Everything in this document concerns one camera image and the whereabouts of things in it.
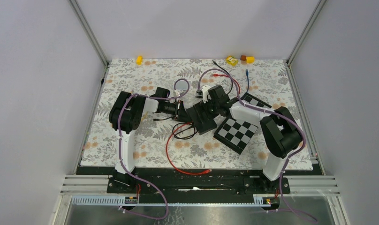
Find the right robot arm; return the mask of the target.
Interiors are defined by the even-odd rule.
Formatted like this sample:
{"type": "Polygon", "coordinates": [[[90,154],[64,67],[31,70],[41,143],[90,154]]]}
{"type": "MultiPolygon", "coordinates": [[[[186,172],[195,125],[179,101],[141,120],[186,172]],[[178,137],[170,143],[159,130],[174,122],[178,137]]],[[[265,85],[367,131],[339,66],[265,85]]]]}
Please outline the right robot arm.
{"type": "Polygon", "coordinates": [[[220,85],[198,88],[202,101],[187,109],[200,135],[217,127],[218,115],[243,120],[261,128],[270,151],[260,179],[261,190],[273,192],[278,187],[278,177],[284,171],[289,153],[305,143],[305,136],[290,111],[280,107],[274,111],[243,101],[240,96],[230,99],[220,85]]]}

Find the black router box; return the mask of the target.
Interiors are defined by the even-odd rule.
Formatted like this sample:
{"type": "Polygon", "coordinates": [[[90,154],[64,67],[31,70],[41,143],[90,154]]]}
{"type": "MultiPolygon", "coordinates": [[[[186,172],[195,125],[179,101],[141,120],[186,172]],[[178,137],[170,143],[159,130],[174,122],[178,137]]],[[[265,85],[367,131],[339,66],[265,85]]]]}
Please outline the black router box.
{"type": "Polygon", "coordinates": [[[215,115],[211,113],[203,102],[199,102],[187,109],[191,121],[200,135],[203,135],[217,127],[214,121],[215,115]]]}

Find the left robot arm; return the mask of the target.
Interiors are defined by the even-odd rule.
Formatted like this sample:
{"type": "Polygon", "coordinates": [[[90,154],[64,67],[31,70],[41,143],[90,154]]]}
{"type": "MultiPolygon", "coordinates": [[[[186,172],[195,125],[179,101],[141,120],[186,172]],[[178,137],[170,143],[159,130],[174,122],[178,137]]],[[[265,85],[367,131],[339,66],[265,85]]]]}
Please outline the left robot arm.
{"type": "Polygon", "coordinates": [[[161,87],[158,87],[150,98],[121,91],[109,113],[109,122],[121,140],[121,147],[117,150],[119,161],[115,165],[113,178],[118,182],[118,187],[126,193],[136,188],[135,178],[125,171],[132,172],[135,168],[134,137],[143,112],[165,113],[170,115],[169,118],[172,120],[191,122],[183,101],[175,99],[174,102],[170,102],[170,100],[170,90],[161,87]]]}

